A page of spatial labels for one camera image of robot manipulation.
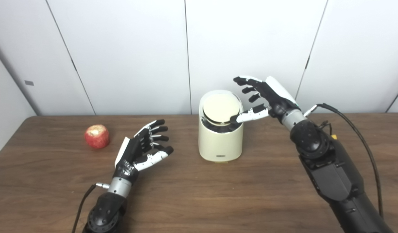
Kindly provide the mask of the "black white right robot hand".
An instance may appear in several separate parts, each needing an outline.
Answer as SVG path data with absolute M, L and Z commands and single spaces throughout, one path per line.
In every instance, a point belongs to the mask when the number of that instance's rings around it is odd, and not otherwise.
M 289 92 L 272 76 L 265 81 L 252 76 L 241 75 L 233 79 L 239 86 L 246 86 L 242 93 L 255 92 L 249 102 L 255 102 L 259 98 L 264 98 L 267 105 L 261 104 L 240 114 L 231 116 L 231 124 L 239 124 L 246 121 L 254 121 L 260 118 L 271 116 L 279 121 L 292 110 L 301 110 L 295 99 Z

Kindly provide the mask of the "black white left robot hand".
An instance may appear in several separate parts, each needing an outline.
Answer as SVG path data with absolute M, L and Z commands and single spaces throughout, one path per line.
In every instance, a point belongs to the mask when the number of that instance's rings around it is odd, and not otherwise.
M 168 131 L 164 124 L 164 119 L 155 120 L 143 126 L 132 138 L 125 137 L 115 161 L 113 178 L 133 185 L 140 171 L 157 164 L 174 151 L 173 147 L 158 143 L 169 140 L 168 136 L 158 135 Z

